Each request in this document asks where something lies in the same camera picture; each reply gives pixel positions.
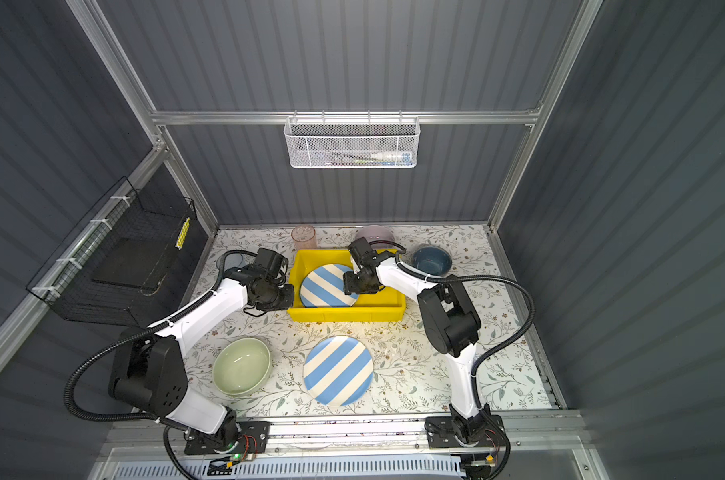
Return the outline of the blue white striped plate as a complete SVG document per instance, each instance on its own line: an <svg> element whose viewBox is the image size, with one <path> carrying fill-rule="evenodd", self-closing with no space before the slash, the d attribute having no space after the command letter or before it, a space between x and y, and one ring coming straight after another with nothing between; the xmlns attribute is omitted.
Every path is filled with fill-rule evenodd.
<svg viewBox="0 0 725 480"><path fill-rule="evenodd" d="M358 294L344 290L344 274L352 268L342 264L322 265L306 275L300 284L300 301L306 308L346 308L358 301Z"/></svg>

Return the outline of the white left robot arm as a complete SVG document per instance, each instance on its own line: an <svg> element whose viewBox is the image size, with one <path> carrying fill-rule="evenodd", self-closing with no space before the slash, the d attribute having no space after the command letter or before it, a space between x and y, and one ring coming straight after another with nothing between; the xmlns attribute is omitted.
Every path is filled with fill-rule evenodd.
<svg viewBox="0 0 725 480"><path fill-rule="evenodd" d="M184 357L226 317L240 311L258 317L292 303L288 258L266 248L226 251L210 289L152 324L158 331L116 349L108 394L151 418L218 435L234 414L190 386Z"/></svg>

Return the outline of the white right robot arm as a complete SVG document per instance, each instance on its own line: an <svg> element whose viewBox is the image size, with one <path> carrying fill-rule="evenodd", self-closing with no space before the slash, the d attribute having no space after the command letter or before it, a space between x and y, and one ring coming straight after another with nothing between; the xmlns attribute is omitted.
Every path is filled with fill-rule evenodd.
<svg viewBox="0 0 725 480"><path fill-rule="evenodd" d="M352 272L344 274L344 292L374 295L392 288L415 301L427 340L447 362L449 412L456 440L478 442L486 430L487 411L476 399L476 358L481 321L462 283L416 270L391 251L377 251L364 238L348 245Z"/></svg>

